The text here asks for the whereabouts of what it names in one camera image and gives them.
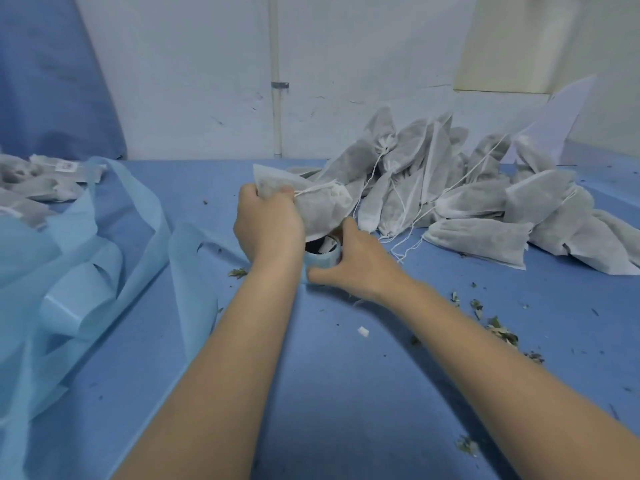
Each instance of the blue workbench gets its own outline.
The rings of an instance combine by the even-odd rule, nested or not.
[[[160,197],[172,224],[188,221],[229,237],[237,190],[253,179],[249,161],[125,164]],[[640,175],[633,173],[640,164],[612,157],[611,165],[579,169],[581,184],[597,207],[640,226],[640,191],[634,193]],[[98,185],[97,201],[100,233],[121,247],[128,274],[151,231],[113,173]],[[220,306],[227,306],[241,284],[227,276],[236,263],[216,247],[200,254],[203,275]],[[533,246],[525,262],[527,270],[518,271],[423,242],[404,267],[442,294],[457,291],[468,313],[469,300],[480,300],[485,317],[498,315],[520,337],[523,352],[542,353],[548,371],[640,435],[640,278],[608,276]],[[357,332],[361,326],[370,331],[368,338]],[[516,477],[469,405],[428,351],[412,345],[411,336],[377,306],[300,286],[252,478]],[[71,374],[67,395],[34,420],[32,478],[107,479],[184,363],[165,269]],[[477,458],[455,446],[466,434],[480,445]]]

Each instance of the person's left hand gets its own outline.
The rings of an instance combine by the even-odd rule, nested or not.
[[[293,188],[283,187],[263,200],[258,197],[254,184],[243,185],[234,233],[252,263],[286,257],[301,261],[305,250],[305,227],[293,203]]]

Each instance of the forearm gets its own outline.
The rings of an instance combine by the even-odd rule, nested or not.
[[[301,268],[301,258],[252,266],[116,479],[249,477]]]
[[[436,291],[407,277],[380,301],[418,335],[523,478],[637,476],[631,432]]]

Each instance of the label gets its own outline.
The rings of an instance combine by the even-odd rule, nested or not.
[[[9,207],[2,207],[0,205],[0,216],[11,216],[20,219],[22,217],[22,213],[18,212],[16,209],[11,209]]]
[[[56,163],[56,171],[73,173],[77,169],[78,169],[78,162],[68,162],[66,160],[60,160],[58,163]]]

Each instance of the blue curtain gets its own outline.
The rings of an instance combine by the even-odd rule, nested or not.
[[[0,146],[21,157],[126,154],[75,0],[0,0]]]

